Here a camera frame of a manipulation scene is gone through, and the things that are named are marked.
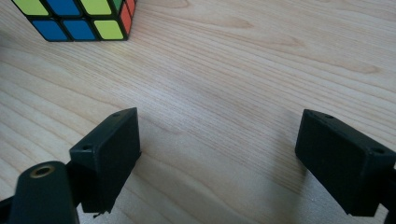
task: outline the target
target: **yellow sticker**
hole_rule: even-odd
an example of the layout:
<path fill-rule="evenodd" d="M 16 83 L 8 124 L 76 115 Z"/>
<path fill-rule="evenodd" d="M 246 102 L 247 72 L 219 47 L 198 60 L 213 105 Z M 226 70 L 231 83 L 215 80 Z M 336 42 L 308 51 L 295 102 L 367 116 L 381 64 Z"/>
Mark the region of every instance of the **yellow sticker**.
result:
<path fill-rule="evenodd" d="M 48 16 L 48 11 L 39 0 L 13 0 L 21 11 L 29 16 Z"/>
<path fill-rule="evenodd" d="M 93 23 L 103 39 L 123 39 L 120 26 L 116 21 L 94 21 Z"/>
<path fill-rule="evenodd" d="M 111 15 L 107 0 L 81 0 L 81 3 L 90 15 Z"/>

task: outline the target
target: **black plastic block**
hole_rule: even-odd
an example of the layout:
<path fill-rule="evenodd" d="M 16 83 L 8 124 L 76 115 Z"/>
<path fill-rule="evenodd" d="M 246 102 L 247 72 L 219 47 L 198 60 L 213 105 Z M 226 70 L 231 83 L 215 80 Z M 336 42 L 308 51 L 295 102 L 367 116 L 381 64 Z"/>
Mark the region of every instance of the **black plastic block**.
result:
<path fill-rule="evenodd" d="M 339 119 L 305 110 L 297 157 L 347 214 L 372 217 L 396 153 Z"/>

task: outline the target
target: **wooden table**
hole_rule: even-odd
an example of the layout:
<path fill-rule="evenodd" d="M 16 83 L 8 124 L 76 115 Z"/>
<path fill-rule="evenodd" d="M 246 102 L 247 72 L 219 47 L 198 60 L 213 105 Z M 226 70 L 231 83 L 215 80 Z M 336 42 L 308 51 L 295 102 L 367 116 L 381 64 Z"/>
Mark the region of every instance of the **wooden table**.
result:
<path fill-rule="evenodd" d="M 396 2 L 139 0 L 129 41 L 49 43 L 0 3 L 0 200 L 137 107 L 142 157 L 82 223 L 381 223 L 295 157 L 305 108 L 396 149 Z"/>

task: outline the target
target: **small hole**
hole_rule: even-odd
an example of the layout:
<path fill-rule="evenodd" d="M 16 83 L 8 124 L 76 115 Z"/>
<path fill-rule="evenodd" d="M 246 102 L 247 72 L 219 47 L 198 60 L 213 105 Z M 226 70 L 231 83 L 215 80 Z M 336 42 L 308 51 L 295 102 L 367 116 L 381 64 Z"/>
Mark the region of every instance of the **small hole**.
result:
<path fill-rule="evenodd" d="M 91 149 L 91 148 L 92 148 L 92 145 L 91 144 L 87 144 L 84 147 L 82 147 L 82 150 L 88 150 L 88 149 Z"/>
<path fill-rule="evenodd" d="M 384 149 L 382 149 L 382 148 L 373 148 L 372 149 L 372 151 L 374 151 L 374 152 L 376 152 L 376 153 L 379 153 L 379 154 L 384 154 L 385 153 L 385 150 Z"/>
<path fill-rule="evenodd" d="M 32 178 L 41 178 L 43 176 L 49 175 L 55 170 L 55 167 L 51 165 L 43 165 L 41 167 L 36 168 L 30 173 L 30 177 Z"/>

